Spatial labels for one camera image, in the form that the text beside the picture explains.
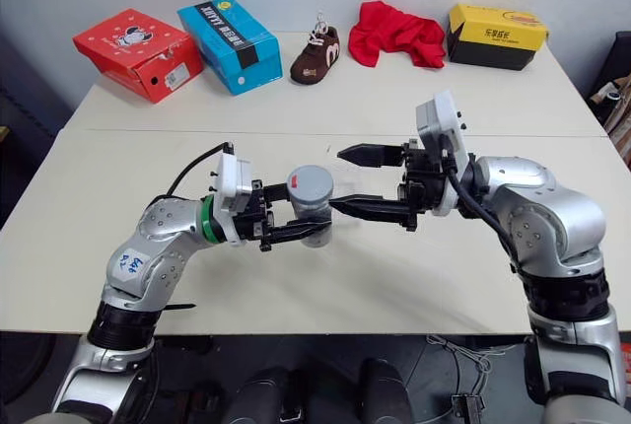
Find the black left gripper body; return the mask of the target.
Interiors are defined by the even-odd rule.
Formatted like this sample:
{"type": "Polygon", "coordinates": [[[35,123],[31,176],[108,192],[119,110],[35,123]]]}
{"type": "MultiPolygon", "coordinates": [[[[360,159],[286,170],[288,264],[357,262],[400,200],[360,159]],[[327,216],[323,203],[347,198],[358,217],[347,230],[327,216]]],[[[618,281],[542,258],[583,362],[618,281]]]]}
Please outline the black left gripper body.
{"type": "Polygon", "coordinates": [[[261,179],[255,179],[251,187],[245,210],[235,217],[235,227],[242,241],[259,241],[262,246],[270,246],[274,227],[272,204],[276,201],[274,189],[265,186],[261,179]]]}

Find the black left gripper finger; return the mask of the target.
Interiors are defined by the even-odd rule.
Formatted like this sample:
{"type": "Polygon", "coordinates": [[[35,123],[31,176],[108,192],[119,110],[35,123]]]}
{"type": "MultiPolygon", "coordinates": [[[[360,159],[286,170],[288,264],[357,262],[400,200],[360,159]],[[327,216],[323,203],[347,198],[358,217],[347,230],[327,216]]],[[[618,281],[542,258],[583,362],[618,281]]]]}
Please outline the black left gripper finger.
{"type": "Polygon", "coordinates": [[[302,242],[306,247],[324,247],[330,241],[331,221],[325,219],[295,220],[280,227],[265,226],[259,249],[270,251],[273,245],[302,242]]]}
{"type": "Polygon", "coordinates": [[[263,196],[266,203],[291,200],[289,189],[286,183],[277,183],[265,186],[263,188],[263,196]]]}

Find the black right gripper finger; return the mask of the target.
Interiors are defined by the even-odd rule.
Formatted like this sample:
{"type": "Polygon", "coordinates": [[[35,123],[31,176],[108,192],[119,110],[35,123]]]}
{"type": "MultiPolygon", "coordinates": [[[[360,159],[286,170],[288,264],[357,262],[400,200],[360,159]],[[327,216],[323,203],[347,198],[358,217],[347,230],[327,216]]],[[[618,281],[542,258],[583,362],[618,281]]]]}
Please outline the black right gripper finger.
{"type": "Polygon", "coordinates": [[[329,200],[331,208],[365,221],[407,225],[410,210],[405,202],[382,196],[351,194],[329,200]]]}
{"type": "Polygon", "coordinates": [[[360,167],[400,167],[405,150],[402,146],[360,143],[337,153],[337,157],[360,167]]]}

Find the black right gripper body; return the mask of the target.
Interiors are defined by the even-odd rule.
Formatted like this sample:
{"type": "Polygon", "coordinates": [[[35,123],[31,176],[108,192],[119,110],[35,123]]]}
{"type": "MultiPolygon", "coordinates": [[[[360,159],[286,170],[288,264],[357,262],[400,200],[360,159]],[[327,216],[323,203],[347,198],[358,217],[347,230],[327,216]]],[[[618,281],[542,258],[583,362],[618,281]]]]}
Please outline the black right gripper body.
{"type": "Polygon", "coordinates": [[[400,223],[408,232],[415,232],[417,216],[438,207],[445,190],[445,175],[439,161],[411,138],[402,145],[404,174],[398,186],[398,200],[407,206],[406,219],[400,223]]]}

